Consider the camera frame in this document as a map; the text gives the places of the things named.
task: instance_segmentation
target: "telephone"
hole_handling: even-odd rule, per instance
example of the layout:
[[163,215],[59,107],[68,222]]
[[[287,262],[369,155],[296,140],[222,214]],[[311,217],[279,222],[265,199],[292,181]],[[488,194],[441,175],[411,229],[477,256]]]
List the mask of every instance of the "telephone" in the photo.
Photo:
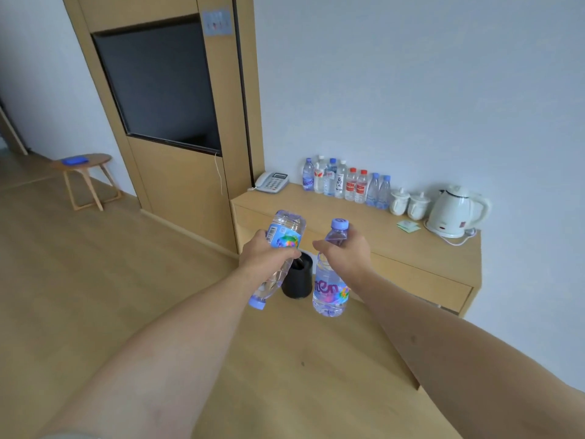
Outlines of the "telephone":
[[264,173],[256,180],[255,190],[276,194],[289,184],[289,176],[282,173]]

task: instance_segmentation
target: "television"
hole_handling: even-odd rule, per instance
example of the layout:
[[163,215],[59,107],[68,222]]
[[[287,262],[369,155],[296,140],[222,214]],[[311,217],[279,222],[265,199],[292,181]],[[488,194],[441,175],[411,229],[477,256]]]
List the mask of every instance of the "television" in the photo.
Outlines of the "television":
[[127,135],[221,155],[199,15],[92,36]]

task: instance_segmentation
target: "wooden stool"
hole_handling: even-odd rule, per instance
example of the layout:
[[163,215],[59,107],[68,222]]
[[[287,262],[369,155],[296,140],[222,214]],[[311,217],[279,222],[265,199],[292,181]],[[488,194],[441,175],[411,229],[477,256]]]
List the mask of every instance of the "wooden stool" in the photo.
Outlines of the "wooden stool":
[[[86,159],[88,159],[88,161],[78,165],[68,166],[63,164],[61,160],[55,160],[54,162],[51,162],[51,166],[63,172],[63,176],[65,177],[65,184],[67,185],[67,191],[69,192],[69,198],[71,199],[71,205],[73,205],[74,211],[79,211],[80,209],[84,209],[94,205],[98,205],[99,210],[103,211],[104,207],[102,206],[102,204],[122,198],[122,192],[120,191],[120,188],[116,186],[112,179],[112,176],[110,176],[110,173],[108,172],[105,166],[107,162],[112,160],[112,156],[107,154],[84,154],[81,155],[81,157],[85,157]],[[95,166],[99,166],[101,168],[105,176],[108,178],[109,182],[112,184],[112,187],[116,191],[115,197],[109,198],[102,202],[99,201],[98,194],[95,192],[94,186],[91,184],[90,172],[88,171],[89,168],[93,168]],[[71,191],[71,184],[69,184],[70,171],[79,171],[81,173],[85,180],[85,183],[87,184],[87,187],[90,189],[91,195],[94,196],[95,203],[92,202],[82,206],[78,206],[77,203],[75,203],[75,199],[73,198],[73,192]]]

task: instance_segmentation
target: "hand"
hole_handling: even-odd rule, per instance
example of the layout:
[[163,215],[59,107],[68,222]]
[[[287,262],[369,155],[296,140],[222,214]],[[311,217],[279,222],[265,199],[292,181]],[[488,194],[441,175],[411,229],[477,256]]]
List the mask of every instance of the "hand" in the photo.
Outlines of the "hand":
[[296,248],[272,248],[266,240],[266,231],[260,229],[244,245],[240,254],[240,268],[251,273],[260,285],[278,271],[285,260],[300,256],[301,252]]
[[359,281],[364,273],[373,272],[370,244],[351,223],[347,231],[347,240],[341,246],[319,240],[313,242],[313,247],[327,257],[333,270],[350,288],[356,287],[356,281]]

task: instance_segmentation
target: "white kettle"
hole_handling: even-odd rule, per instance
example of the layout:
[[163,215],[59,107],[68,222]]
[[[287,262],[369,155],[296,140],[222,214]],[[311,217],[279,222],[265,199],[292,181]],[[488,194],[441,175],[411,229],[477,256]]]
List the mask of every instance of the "white kettle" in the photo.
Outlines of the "white kettle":
[[[479,218],[472,221],[473,202],[481,204],[483,208]],[[441,195],[433,206],[426,227],[441,237],[458,239],[465,235],[466,229],[475,228],[487,219],[490,212],[489,199],[463,186],[450,185],[446,190],[441,190]]]

